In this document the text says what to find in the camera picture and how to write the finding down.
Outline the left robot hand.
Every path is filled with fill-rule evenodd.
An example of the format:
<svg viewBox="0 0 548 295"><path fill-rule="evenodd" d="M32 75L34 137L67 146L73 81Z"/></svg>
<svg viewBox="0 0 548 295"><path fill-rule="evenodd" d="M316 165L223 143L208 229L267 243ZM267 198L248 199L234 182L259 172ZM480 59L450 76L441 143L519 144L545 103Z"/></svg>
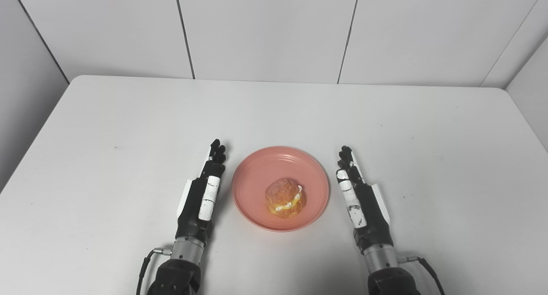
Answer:
<svg viewBox="0 0 548 295"><path fill-rule="evenodd" d="M213 211L225 172L226 147L219 139L210 146L200 175L191 181L177 223L176 239L194 238L206 245L213 234Z"/></svg>

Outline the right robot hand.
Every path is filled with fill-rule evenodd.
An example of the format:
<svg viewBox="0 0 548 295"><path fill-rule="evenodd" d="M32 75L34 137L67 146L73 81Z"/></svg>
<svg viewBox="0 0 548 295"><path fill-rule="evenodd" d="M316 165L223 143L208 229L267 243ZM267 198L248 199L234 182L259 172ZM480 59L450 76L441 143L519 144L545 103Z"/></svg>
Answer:
<svg viewBox="0 0 548 295"><path fill-rule="evenodd" d="M393 246L391 219L378 184L366 182L349 146L341 147L339 157L339 169L335 176L354 226L354 240L360 252L364 253L372 246Z"/></svg>

